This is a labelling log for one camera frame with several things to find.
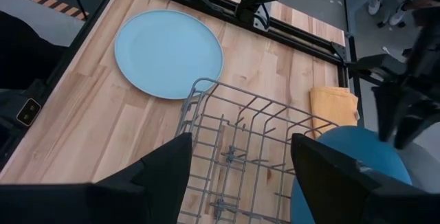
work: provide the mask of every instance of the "blue object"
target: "blue object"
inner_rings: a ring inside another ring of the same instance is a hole
[[[198,19],[174,10],[141,13],[127,21],[115,41],[121,72],[138,89],[167,99],[187,98],[198,78],[218,80],[220,42]],[[206,91],[213,82],[203,81]]]
[[[411,178],[395,149],[379,141],[377,133],[357,126],[331,129],[318,139],[330,148],[362,161],[370,168],[412,185]],[[295,179],[290,203],[292,224],[313,224],[314,219]]]

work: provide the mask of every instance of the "wire tine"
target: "wire tine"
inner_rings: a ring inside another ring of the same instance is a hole
[[[248,132],[249,134],[262,136],[262,137],[269,138],[269,139],[272,139],[272,140],[274,140],[274,141],[281,142],[281,143],[287,143],[286,141],[283,141],[283,140],[281,140],[281,139],[277,139],[277,138],[275,138],[275,137],[270,137],[270,136],[268,136],[268,135],[264,135],[264,134],[262,134],[262,133],[258,133],[258,132],[252,131],[252,126],[251,126],[250,129],[246,129],[246,128],[245,128],[245,129],[242,129],[241,127],[237,127],[237,126],[235,126],[235,125],[233,125],[233,124],[228,124],[228,126],[231,126],[232,128],[237,128],[237,129],[240,129],[240,130],[242,130],[242,131]]]
[[[287,109],[287,107],[284,107],[283,109],[281,109],[281,110],[280,110],[279,112],[277,112],[276,114],[274,114],[274,115],[270,115],[270,117],[269,117],[269,118],[266,120],[266,122],[264,123],[265,127],[266,127],[266,124],[267,124],[272,118],[278,116],[278,114],[282,113],[282,112],[285,111],[286,109]]]
[[[223,100],[223,101],[229,102],[229,103],[231,103],[231,104],[235,104],[235,105],[237,105],[237,106],[239,106],[239,107],[244,107],[244,105],[242,105],[242,104],[240,104],[240,103],[233,102],[233,101],[230,101],[230,100],[228,100],[228,99],[225,99],[225,98],[222,98],[222,97],[219,97],[219,96],[216,96],[216,95],[212,95],[212,97],[213,97],[213,98],[216,98],[216,99],[219,99],[219,100]],[[264,112],[264,111],[261,111],[261,109],[258,110],[258,109],[252,108],[252,107],[248,107],[248,109],[249,109],[249,110],[252,110],[252,111],[256,111],[256,112],[257,112],[257,115],[259,114],[259,113],[258,113],[259,111],[260,111],[260,113],[262,113],[262,114],[264,114],[264,115],[268,115],[268,116],[271,116],[271,115],[272,115],[272,114],[270,114],[270,113],[266,113],[266,112]],[[276,119],[278,119],[278,120],[283,120],[283,121],[289,122],[289,123],[291,123],[291,124],[296,124],[295,122],[293,122],[293,121],[291,121],[291,120],[288,120],[287,118],[281,118],[281,117],[274,117],[274,118],[276,118]],[[302,126],[302,127],[305,127],[305,128],[310,128],[310,127],[307,127],[307,126],[303,126],[302,124],[299,124],[299,126]]]
[[[204,156],[201,156],[201,155],[192,154],[192,156],[196,157],[196,158],[199,158],[199,159],[205,159],[207,161],[213,160],[213,158],[208,158],[208,157],[204,157]]]
[[[221,125],[222,125],[222,123],[223,123],[222,120],[223,120],[224,116],[225,116],[224,114],[221,115],[221,120],[220,120],[220,123],[219,123],[219,131],[221,130]],[[209,163],[208,174],[206,175],[206,178],[207,178],[207,179],[209,179],[210,174],[211,174],[212,164],[213,164],[213,161],[214,161],[214,155],[215,155],[215,151],[217,150],[217,144],[219,143],[219,140],[220,140],[220,132],[217,133],[217,136],[216,136],[216,138],[215,138],[215,143],[214,143],[214,144],[215,144],[215,147],[214,147],[214,149],[212,150],[212,157],[211,157],[211,160],[210,160],[210,163]],[[209,182],[209,180],[206,180],[206,181],[205,181],[205,185],[203,186],[203,192],[206,191],[206,188],[208,187],[208,182]],[[202,198],[201,198],[201,200],[200,200],[199,212],[198,212],[197,215],[200,215],[200,214],[201,214],[201,210],[202,210],[203,203],[204,203],[204,199],[205,199],[205,198],[204,198],[204,195],[205,195],[205,194],[202,195]],[[199,219],[198,219],[198,218],[196,219],[195,223],[196,223],[196,224],[199,223]]]
[[[244,117],[240,117],[240,119],[237,121],[237,122],[235,122],[235,125],[239,125],[239,123],[241,122],[241,121],[243,121],[245,118]]]
[[[273,165],[273,166],[271,166],[272,168],[277,168],[277,167],[279,167],[279,166],[284,166],[286,163],[281,163],[281,164],[278,164],[278,165]]]
[[[233,103],[233,104],[236,104],[236,105],[241,106],[239,103],[231,102],[231,101],[229,101],[229,100],[226,100],[225,98],[221,98],[221,97],[214,96],[214,95],[213,95],[213,97],[214,97],[214,98],[218,98],[218,99],[220,99],[220,100],[225,100],[225,101],[227,101],[227,102],[229,102],[229,103]],[[256,117],[258,114],[260,114],[260,113],[262,113],[262,114],[264,114],[264,115],[268,115],[268,116],[273,116],[272,114],[269,114],[269,113],[264,112],[264,110],[265,110],[267,107],[269,107],[270,104],[271,104],[271,103],[269,103],[268,105],[266,105],[265,107],[263,107],[263,108],[260,109],[260,110],[258,110],[258,109],[254,109],[254,108],[252,108],[252,107],[248,107],[249,110],[256,111],[256,114],[255,114],[254,117],[252,117],[252,118],[255,118],[255,117]],[[276,119],[278,119],[278,120],[283,120],[283,121],[289,122],[289,123],[291,123],[291,124],[295,124],[295,125],[301,126],[301,127],[303,127],[303,128],[311,129],[311,127],[305,126],[305,125],[303,125],[303,124],[296,123],[296,122],[294,122],[294,121],[288,120],[287,118],[281,118],[281,117],[278,117],[278,116],[274,116],[273,118],[276,118]]]
[[[235,210],[229,210],[229,209],[226,209],[226,211],[229,211],[229,212],[231,212],[231,213],[233,213],[233,214],[236,214],[236,213],[237,213],[237,211],[235,211]]]
[[[193,214],[193,213],[190,213],[190,212],[187,212],[187,211],[183,211],[183,210],[180,210],[180,214],[185,214],[185,215],[188,215],[188,216],[196,217],[197,219],[199,219],[199,217],[201,217],[200,215],[196,215],[196,214]]]
[[[249,211],[246,211],[246,210],[241,210],[239,208],[231,209],[231,207],[228,207],[226,205],[219,206],[218,203],[211,203],[210,205],[214,206],[214,207],[220,207],[220,208],[222,208],[224,210],[231,211],[231,212],[239,212],[239,213],[244,214],[244,215],[246,215],[248,217],[251,217],[253,219],[258,219],[258,220],[265,219],[265,220],[268,220],[268,221],[274,220],[273,217],[265,216],[264,214],[252,213],[252,212],[249,212]],[[284,220],[279,220],[279,222],[281,222],[281,223],[290,223],[289,221],[284,221]]]
[[[266,159],[253,159],[252,160],[252,162],[269,162],[268,160],[266,160]]]
[[[257,111],[257,112],[254,114],[254,117],[252,117],[252,118],[255,118],[258,114],[260,114],[261,112],[263,112],[264,110],[266,110],[266,108],[269,107],[272,103],[273,103],[273,102],[270,101],[270,102],[269,102],[268,104],[266,104],[262,109],[260,109],[259,111]]]
[[[249,101],[249,103],[247,104],[247,105],[245,105],[240,111],[239,111],[239,114],[237,115],[237,118],[238,117],[240,117],[241,116],[241,114],[248,108],[248,107],[250,107],[250,105],[256,100],[256,99],[258,99],[258,97],[257,96],[255,96],[251,101]]]
[[[255,117],[256,117],[256,115],[254,115],[254,116],[252,117],[252,120],[251,120],[251,122],[250,122],[250,128],[249,128],[249,131],[251,131],[251,130],[252,130],[252,127],[254,126]],[[245,163],[243,163],[243,171],[245,171],[245,169],[246,169],[246,162],[248,161],[248,151],[249,151],[250,138],[251,138],[251,136],[252,136],[252,133],[249,132],[249,134],[247,135],[246,153],[244,154],[243,158],[241,158],[241,157],[237,158],[237,159],[242,159],[242,160],[245,162]],[[238,196],[239,196],[239,197],[241,196],[241,189],[242,189],[242,187],[243,187],[243,178],[244,178],[244,176],[245,176],[245,174],[242,173],[242,174],[241,174],[241,178],[240,178],[239,191],[238,191]],[[239,203],[240,203],[240,198],[236,201],[237,206],[239,206]],[[234,223],[235,223],[236,219],[237,219],[237,213],[235,212],[235,213],[234,213]]]
[[[286,130],[286,137],[289,135],[290,127]],[[287,144],[284,144],[284,153],[283,153],[283,163],[281,167],[281,178],[280,178],[280,188],[278,190],[279,198],[278,203],[276,204],[276,219],[278,222],[280,218],[280,210],[281,210],[281,197],[283,195],[283,182],[284,182],[284,173],[285,173],[285,165],[286,165],[286,152],[287,152]]]
[[[188,95],[188,98],[186,98],[186,99],[184,100],[184,103],[181,105],[181,108],[180,108],[180,119],[179,119],[179,124],[177,125],[177,127],[180,127],[180,126],[182,125],[182,122],[185,120],[186,113],[189,112],[189,109],[188,109],[188,108],[189,108],[189,106],[188,106],[188,101],[189,101],[189,100],[191,99],[191,97],[193,96],[194,91],[195,91],[195,88],[192,87],[192,88],[191,88],[191,91],[190,91],[190,94]],[[181,131],[181,130],[177,129],[177,130],[176,130],[176,134],[175,134],[175,136],[178,136],[180,131]]]
[[[235,166],[231,166],[230,164],[225,164],[225,163],[217,162],[217,165],[224,166],[224,167],[228,167],[228,165],[229,165],[229,168],[231,168],[231,169],[238,170],[240,172],[244,171],[244,169],[238,168],[238,167],[235,167]]]
[[[210,146],[210,147],[215,147],[214,145],[212,145],[212,144],[209,144],[209,143],[206,143],[206,142],[195,142],[196,144],[201,144],[201,145],[204,145],[204,146]]]
[[[217,90],[217,87],[219,87],[219,83],[217,83],[217,84],[215,85],[215,87],[214,87],[214,88],[212,89],[212,91],[208,94],[208,97],[207,97],[206,100],[205,100],[205,104],[203,105],[203,111],[201,112],[201,117],[200,117],[199,124],[202,124],[202,120],[203,120],[203,118],[204,118],[203,114],[204,114],[205,111],[206,111],[206,106],[208,105],[209,99],[211,98],[212,94],[215,92],[215,90]],[[198,104],[198,105],[196,106],[195,113],[198,113],[198,112],[199,112],[199,107],[200,107],[200,104]],[[197,132],[195,133],[195,138],[194,138],[195,141],[197,141],[198,138],[199,138],[199,132],[200,132],[200,129],[197,129]]]
[[[219,217],[219,221],[227,221],[227,222],[231,222],[231,223],[234,222],[234,220],[223,218],[223,217]]]
[[[291,126],[289,126],[289,127],[287,128],[286,136],[289,135],[289,131],[290,131],[291,128],[294,128],[295,126],[297,126],[297,125],[299,125],[299,124],[301,124],[301,123],[303,123],[303,122],[306,122],[306,121],[308,121],[308,120],[310,120],[310,119],[312,119],[312,117],[308,117],[308,118],[306,118],[306,119],[303,119],[303,120],[299,121],[298,123],[294,123],[294,124],[292,124]],[[286,142],[290,141],[291,139],[292,139],[291,137],[289,137],[289,138],[286,137]]]
[[[241,152],[247,153],[247,151],[246,151],[246,150],[244,150],[244,149],[241,149],[241,148],[237,148],[237,147],[235,147],[235,150],[238,150],[238,151],[241,151]]]
[[[197,100],[197,106],[195,107],[194,114],[192,115],[192,120],[191,120],[191,125],[190,125],[190,132],[192,132],[193,129],[194,129],[195,120],[197,119],[199,108],[200,108],[200,103],[203,100],[204,96],[205,96],[204,93],[200,93],[199,98]]]
[[[233,208],[237,208],[237,207],[238,207],[236,204],[232,204],[232,203],[226,203],[226,202],[224,202],[223,204],[224,204],[224,205],[231,206],[231,207],[233,207]]]
[[[272,131],[275,131],[275,130],[276,130],[276,128],[271,128],[270,130],[265,131],[264,134],[266,135],[266,134],[268,134],[269,132],[272,132]]]
[[[291,196],[287,196],[287,195],[283,195],[283,194],[279,194],[279,193],[274,193],[276,196],[280,196],[280,197],[284,197],[284,198],[287,198],[287,199],[291,199]]]
[[[306,134],[308,134],[309,132],[312,132],[312,131],[316,131],[316,132],[318,132],[319,134],[322,135],[322,132],[319,131],[319,130],[322,129],[322,128],[325,128],[325,127],[327,127],[327,126],[330,126],[330,125],[333,125],[333,124],[328,123],[328,124],[325,124],[325,125],[322,125],[322,126],[319,126],[319,127],[313,128],[313,129],[311,129],[311,130],[309,130],[309,131],[306,131],[306,132],[304,133],[304,135],[306,135]]]
[[[217,130],[215,128],[211,128],[211,127],[207,127],[207,126],[202,126],[202,125],[199,125],[199,124],[194,124],[194,127],[203,128],[203,129],[206,129],[206,130],[209,130],[209,131],[219,132],[219,130]]]
[[[253,165],[260,165],[260,166],[262,166],[264,168],[268,168],[268,169],[272,169],[272,170],[275,170],[275,171],[284,172],[284,173],[288,173],[288,174],[294,175],[294,173],[292,173],[292,172],[288,172],[286,170],[281,170],[281,169],[278,169],[278,168],[273,168],[272,166],[268,166],[268,165],[265,165],[265,164],[262,164],[262,163],[258,163],[258,162],[255,162],[254,160],[248,160],[248,159],[243,159],[243,158],[237,158],[237,159],[241,160],[241,161],[244,161],[246,163],[251,163]]]
[[[206,191],[204,191],[203,189],[199,189],[199,188],[196,188],[196,187],[194,187],[194,186],[186,186],[188,189],[190,189],[190,190],[195,190],[195,191],[198,191],[198,192],[206,192],[206,193],[208,193],[208,194],[214,194],[214,195],[217,195],[217,196],[219,196],[220,195],[220,193],[217,193],[217,192],[213,192],[213,191],[210,191],[210,190],[206,190]],[[225,194],[225,197],[227,197],[227,198],[229,198],[229,199],[234,199],[234,200],[237,200],[238,199],[238,197],[236,197],[236,196],[232,196],[232,195],[229,195],[229,194]]]
[[[184,121],[183,125],[181,126],[180,130],[177,129],[176,135],[179,135],[180,133],[185,132],[186,127],[188,126],[188,121]]]
[[[194,87],[199,81],[202,81],[202,80],[207,80],[207,81],[210,81],[210,82],[216,83],[216,84],[218,84],[218,85],[222,85],[222,86],[224,86],[224,87],[227,87],[227,88],[230,88],[230,89],[234,89],[234,90],[240,91],[240,92],[242,92],[242,93],[246,93],[246,94],[248,94],[248,95],[250,95],[250,96],[255,96],[255,97],[258,97],[258,98],[260,98],[260,99],[262,99],[262,100],[267,100],[267,101],[269,101],[269,102],[273,102],[273,103],[275,103],[275,104],[279,104],[279,105],[281,105],[281,106],[283,106],[283,107],[288,107],[288,108],[291,109],[291,110],[294,110],[294,111],[300,112],[300,113],[302,113],[302,114],[309,115],[309,116],[311,116],[311,117],[316,117],[316,118],[318,118],[319,120],[322,120],[322,121],[325,121],[325,122],[329,122],[329,123],[334,124],[332,121],[326,120],[326,119],[324,119],[324,118],[322,118],[322,117],[318,117],[318,116],[316,116],[316,115],[313,115],[313,114],[311,114],[311,113],[308,113],[308,112],[303,111],[303,110],[301,110],[301,109],[298,109],[298,108],[296,108],[296,107],[291,107],[291,106],[286,105],[286,104],[283,104],[283,103],[281,103],[281,102],[278,102],[278,101],[275,101],[275,100],[271,100],[271,99],[269,99],[269,98],[266,98],[266,97],[260,96],[260,95],[255,94],[255,93],[251,93],[251,92],[249,92],[249,91],[246,91],[246,90],[240,89],[240,88],[238,88],[238,87],[234,87],[234,86],[231,86],[231,85],[228,85],[228,84],[225,84],[225,83],[222,83],[222,82],[216,81],[216,80],[211,80],[211,79],[209,79],[209,78],[200,78],[200,79],[196,80],[196,82],[195,82],[192,86]]]
[[[190,174],[190,177],[194,177],[196,179],[202,179],[202,180],[209,181],[209,178],[205,178],[205,177],[202,177],[202,176],[199,176],[199,175]]]
[[[234,162],[234,163],[239,163],[239,164],[242,164],[242,163],[243,163],[242,161],[237,161],[237,160],[236,160],[236,158],[237,158],[238,156],[231,155],[230,153],[220,153],[220,155],[223,155],[224,157],[226,157],[226,160],[231,161],[231,163],[232,163],[232,162]]]
[[[233,149],[234,149],[234,145],[235,145],[235,137],[237,136],[237,129],[238,129],[238,127],[237,128],[235,128],[234,129],[234,136],[233,136],[233,139],[232,139],[232,145],[230,146],[230,150],[232,151],[232,155],[234,155],[233,154]],[[248,141],[248,143],[247,143],[247,148],[246,148],[246,151],[248,151],[249,150],[249,141]],[[234,166],[231,166],[231,161],[230,160],[228,160],[228,163],[227,163],[227,165],[226,165],[226,172],[225,172],[225,179],[224,179],[224,182],[223,182],[223,187],[222,187],[222,190],[221,190],[221,196],[220,196],[220,200],[222,201],[223,200],[223,195],[224,195],[224,193],[225,193],[225,190],[226,190],[226,182],[228,181],[228,176],[229,176],[229,171],[230,171],[230,169],[232,168],[232,169],[235,169],[235,170],[240,170],[242,173],[241,173],[241,181],[240,181],[240,186],[239,186],[239,193],[238,193],[238,196],[240,197],[240,192],[241,192],[241,184],[242,184],[242,181],[243,181],[243,176],[244,176],[244,172],[245,172],[245,167],[246,167],[246,163],[243,163],[243,167],[240,169],[240,168],[236,168],[236,167],[234,167]]]

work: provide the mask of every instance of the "black bracket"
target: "black bracket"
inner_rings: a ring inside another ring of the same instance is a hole
[[[18,128],[29,127],[40,113],[39,98],[44,89],[43,81],[35,80],[25,91],[0,93],[0,118]]]
[[[349,71],[356,71],[366,75],[375,73],[382,79],[388,80],[403,75],[406,71],[406,64],[399,62],[390,54],[378,54],[359,59],[356,63],[349,66]]]
[[[341,58],[342,64],[344,66],[347,65],[347,53],[345,52],[345,47],[334,42],[330,42],[331,47],[333,48],[333,52]]]

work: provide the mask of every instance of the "blue bowl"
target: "blue bowl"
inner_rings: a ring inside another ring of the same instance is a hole
[[[359,159],[365,165],[389,177],[412,185],[408,171],[396,150],[381,142],[377,133],[373,131],[357,126],[341,126],[321,135],[318,142]],[[292,224],[315,223],[296,179],[291,193],[290,216]]]

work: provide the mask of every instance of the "yellow black warning stripe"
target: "yellow black warning stripe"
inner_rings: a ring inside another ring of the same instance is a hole
[[[67,5],[62,1],[58,1],[58,0],[31,0],[31,1],[44,5],[45,7],[49,7],[58,12],[62,12],[63,14],[67,14],[69,16],[75,17],[82,21],[85,20],[84,14],[81,12],[81,10],[79,10],[74,6]]]

